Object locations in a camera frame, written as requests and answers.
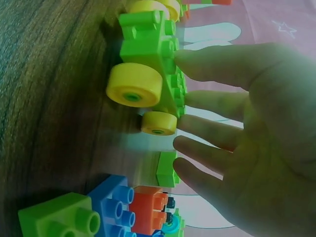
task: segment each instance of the wooden surface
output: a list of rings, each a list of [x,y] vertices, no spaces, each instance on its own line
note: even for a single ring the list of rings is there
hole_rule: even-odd
[[[159,153],[125,144],[139,132],[137,110],[104,93],[120,62],[117,16],[125,7],[126,0],[0,0],[1,236],[21,236],[19,209],[86,194],[108,173],[157,184]]]

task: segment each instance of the green stud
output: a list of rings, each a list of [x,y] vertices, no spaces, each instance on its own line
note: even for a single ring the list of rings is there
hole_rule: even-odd
[[[174,42],[165,40],[161,43],[161,55],[164,58],[172,58],[174,55]]]
[[[176,34],[176,24],[174,21],[167,20],[165,22],[164,30],[167,36],[174,36]]]

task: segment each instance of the star print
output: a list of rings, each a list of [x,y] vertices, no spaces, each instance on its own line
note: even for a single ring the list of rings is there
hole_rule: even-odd
[[[285,22],[279,23],[276,21],[272,21],[278,26],[278,31],[279,32],[286,32],[288,35],[290,35],[293,39],[295,39],[294,33],[297,32],[296,29],[289,27]]]

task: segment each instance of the finger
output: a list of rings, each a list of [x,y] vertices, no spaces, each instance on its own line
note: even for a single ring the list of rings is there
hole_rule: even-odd
[[[230,152],[236,148],[238,137],[242,132],[241,128],[193,115],[183,115],[178,122],[178,128]]]
[[[225,118],[242,122],[245,106],[249,104],[247,92],[197,90],[186,94],[186,105],[212,111]]]
[[[196,51],[179,50],[175,61],[191,79],[249,90],[255,79],[288,59],[289,54],[287,48],[275,43],[211,46]]]
[[[214,172],[223,175],[229,167],[232,153],[211,147],[188,137],[178,136],[173,141],[174,148],[194,159]]]
[[[180,50],[177,65],[190,78],[249,91],[253,109],[289,159],[316,160],[315,63],[275,43]]]
[[[214,206],[221,202],[222,181],[196,168],[186,159],[177,158],[173,167],[180,179]]]

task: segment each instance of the toy wheel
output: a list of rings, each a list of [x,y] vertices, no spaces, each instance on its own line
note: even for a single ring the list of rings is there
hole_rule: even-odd
[[[181,6],[177,0],[157,0],[165,5],[170,13],[170,19],[177,22],[180,17]]]
[[[159,1],[155,1],[155,0],[140,0],[140,1],[136,1],[131,9],[129,10],[129,13],[137,13],[137,12],[143,12],[143,11],[164,11],[167,20],[170,19],[170,12],[168,10],[168,8],[163,5],[161,2]]]
[[[178,216],[173,215],[172,222],[170,224],[164,224],[161,231],[165,234],[174,234],[180,229],[180,220]]]
[[[162,77],[143,64],[122,63],[113,67],[106,93],[113,101],[136,108],[152,107],[160,100]]]
[[[168,136],[175,133],[177,117],[164,112],[146,112],[143,116],[142,131],[152,135]]]

